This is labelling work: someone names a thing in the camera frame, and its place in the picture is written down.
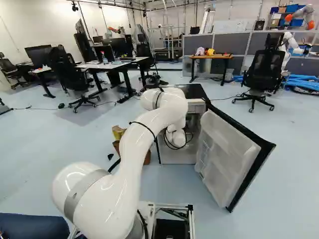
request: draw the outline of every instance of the computer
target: computer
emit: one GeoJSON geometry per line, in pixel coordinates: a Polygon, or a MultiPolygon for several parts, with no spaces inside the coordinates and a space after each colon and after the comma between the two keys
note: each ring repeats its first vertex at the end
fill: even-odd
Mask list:
{"type": "Polygon", "coordinates": [[[50,53],[52,47],[51,45],[42,45],[35,47],[27,47],[25,51],[28,57],[33,62],[35,68],[40,68],[43,65],[49,65],[48,54],[50,53]]]}
{"type": "Polygon", "coordinates": [[[103,36],[93,36],[93,42],[94,43],[102,43],[103,42],[103,36]]]}
{"type": "Polygon", "coordinates": [[[103,45],[108,44],[112,46],[115,57],[118,58],[125,55],[128,57],[132,57],[132,51],[130,51],[130,47],[126,43],[125,38],[110,38],[103,40],[103,45]]]}
{"type": "Polygon", "coordinates": [[[102,53],[104,52],[104,57],[108,59],[108,62],[113,62],[115,61],[115,57],[113,54],[113,50],[111,45],[106,45],[106,46],[93,46],[96,56],[98,57],[99,61],[102,62],[102,53]]]}
{"type": "Polygon", "coordinates": [[[28,55],[28,57],[30,58],[29,51],[36,50],[36,49],[49,48],[49,47],[51,47],[51,45],[41,45],[41,46],[26,47],[25,48],[25,52],[28,55]]]}

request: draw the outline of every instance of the black office chair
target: black office chair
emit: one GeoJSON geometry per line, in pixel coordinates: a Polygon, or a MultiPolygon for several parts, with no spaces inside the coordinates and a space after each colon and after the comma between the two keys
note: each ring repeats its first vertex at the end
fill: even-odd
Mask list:
{"type": "Polygon", "coordinates": [[[236,101],[252,100],[249,112],[252,113],[255,101],[270,106],[273,111],[275,106],[266,102],[267,92],[273,92],[281,79],[281,66],[285,57],[284,51],[265,49],[256,51],[254,60],[249,70],[244,72],[242,86],[250,87],[249,93],[242,93],[241,98],[233,99],[236,101]]]}
{"type": "Polygon", "coordinates": [[[146,79],[150,79],[150,83],[151,84],[155,84],[155,85],[168,85],[168,82],[166,81],[161,81],[160,80],[160,75],[158,72],[158,68],[156,66],[157,62],[155,61],[151,50],[150,50],[150,46],[148,44],[140,44],[136,46],[136,51],[137,51],[137,56],[148,56],[149,58],[147,59],[147,61],[145,61],[144,64],[144,70],[146,71],[146,79]],[[156,73],[153,72],[152,75],[149,75],[149,71],[151,70],[151,67],[155,66],[156,69],[156,73]]]}
{"type": "Polygon", "coordinates": [[[9,59],[4,58],[4,54],[0,52],[0,69],[1,72],[4,74],[6,80],[11,84],[9,79],[17,80],[17,83],[11,85],[11,89],[15,90],[17,86],[24,87],[24,85],[28,84],[28,82],[20,81],[22,77],[21,73],[19,72],[18,68],[13,65],[9,59]]]}
{"type": "MultiPolygon", "coordinates": [[[[81,69],[77,69],[69,61],[68,55],[65,51],[59,49],[58,47],[53,47],[49,53],[50,67],[59,77],[61,84],[66,88],[75,91],[85,91],[88,89],[89,85],[87,83],[85,73],[81,69]]],[[[77,109],[85,103],[91,104],[93,107],[96,107],[96,104],[91,101],[93,99],[100,100],[99,96],[84,96],[81,95],[81,98],[69,103],[68,107],[72,108],[73,105],[77,104],[73,112],[77,113],[77,109]]]]}

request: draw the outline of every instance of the cardboard box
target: cardboard box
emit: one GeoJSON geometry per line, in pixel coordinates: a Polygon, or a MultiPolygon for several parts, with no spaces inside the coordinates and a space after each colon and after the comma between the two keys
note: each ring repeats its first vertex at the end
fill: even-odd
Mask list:
{"type": "Polygon", "coordinates": [[[279,24],[280,19],[272,19],[270,23],[270,27],[276,27],[279,24]]]}
{"type": "Polygon", "coordinates": [[[278,9],[278,13],[285,13],[286,12],[286,7],[285,6],[280,6],[278,9]]]}

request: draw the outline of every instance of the black cable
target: black cable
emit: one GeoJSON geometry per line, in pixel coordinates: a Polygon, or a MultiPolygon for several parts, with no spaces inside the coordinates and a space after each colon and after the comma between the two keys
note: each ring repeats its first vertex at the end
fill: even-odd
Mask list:
{"type": "Polygon", "coordinates": [[[119,158],[115,163],[112,164],[112,166],[108,169],[108,172],[111,173],[112,170],[120,164],[120,162],[121,162],[121,158],[119,158]]]}
{"type": "Polygon", "coordinates": [[[138,214],[140,215],[141,221],[142,221],[142,225],[144,228],[144,234],[145,234],[145,239],[149,239],[149,231],[148,231],[148,227],[146,225],[145,219],[143,218],[141,212],[138,210],[138,214]]]}
{"type": "Polygon", "coordinates": [[[156,99],[156,102],[155,102],[155,109],[158,108],[158,101],[159,101],[159,98],[160,98],[160,95],[161,95],[162,91],[159,93],[157,99],[156,99]]]}
{"type": "Polygon", "coordinates": [[[187,140],[187,134],[186,134],[186,131],[184,130],[185,132],[185,138],[186,138],[186,141],[185,141],[185,144],[181,147],[176,147],[175,145],[171,144],[171,142],[168,140],[167,136],[166,136],[166,132],[168,132],[167,128],[165,129],[165,132],[164,132],[164,142],[166,144],[167,147],[169,147],[170,149],[173,149],[173,150],[179,150],[181,148],[184,148],[186,146],[186,144],[188,144],[189,142],[191,142],[191,140],[194,138],[194,134],[191,133],[191,139],[190,140],[187,140]]]}
{"type": "Polygon", "coordinates": [[[152,131],[149,127],[147,127],[145,124],[143,124],[143,123],[141,123],[141,122],[137,122],[137,121],[132,121],[132,122],[129,122],[129,125],[131,125],[131,124],[133,124],[133,123],[140,124],[140,125],[144,126],[145,128],[147,128],[147,129],[149,130],[149,132],[151,132],[151,134],[153,135],[154,140],[156,139],[156,136],[155,136],[155,134],[153,133],[153,131],[152,131]]]}
{"type": "Polygon", "coordinates": [[[234,97],[240,97],[243,93],[241,94],[237,94],[235,96],[230,96],[230,97],[227,97],[227,98],[221,98],[221,99],[211,99],[210,101],[222,101],[222,100],[228,100],[228,99],[231,99],[231,98],[234,98],[234,97]]]}
{"type": "Polygon", "coordinates": [[[32,108],[32,106],[28,106],[25,108],[13,108],[14,110],[50,110],[50,111],[55,111],[58,110],[59,108],[55,108],[55,109],[49,109],[49,108],[32,108]]]}

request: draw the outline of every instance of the white robotic arm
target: white robotic arm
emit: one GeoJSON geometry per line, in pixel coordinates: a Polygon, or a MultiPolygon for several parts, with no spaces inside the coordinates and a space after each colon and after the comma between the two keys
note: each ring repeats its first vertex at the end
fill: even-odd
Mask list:
{"type": "Polygon", "coordinates": [[[145,91],[139,116],[120,141],[121,164],[111,175],[88,163],[65,167],[54,179],[53,201],[58,209],[89,239],[128,239],[141,222],[136,219],[141,172],[154,137],[164,128],[177,147],[185,144],[182,128],[188,110],[181,89],[145,91]]]}
{"type": "Polygon", "coordinates": [[[308,54],[315,55],[315,56],[319,55],[318,52],[308,51],[307,48],[306,49],[301,49],[299,47],[298,43],[296,42],[294,36],[290,32],[286,31],[285,34],[284,34],[282,45],[279,47],[279,50],[284,51],[286,53],[284,61],[283,61],[283,64],[282,64],[282,69],[283,70],[284,70],[284,68],[286,67],[288,61],[291,58],[290,52],[286,49],[286,46],[285,46],[286,43],[288,43],[289,46],[293,48],[293,53],[295,53],[295,54],[303,54],[305,56],[307,56],[308,54]]]}
{"type": "Polygon", "coordinates": [[[288,14],[285,17],[286,22],[290,22],[295,17],[303,17],[306,25],[306,30],[311,30],[315,27],[315,21],[314,21],[314,7],[312,4],[307,4],[303,8],[297,10],[293,14],[288,14]]]}

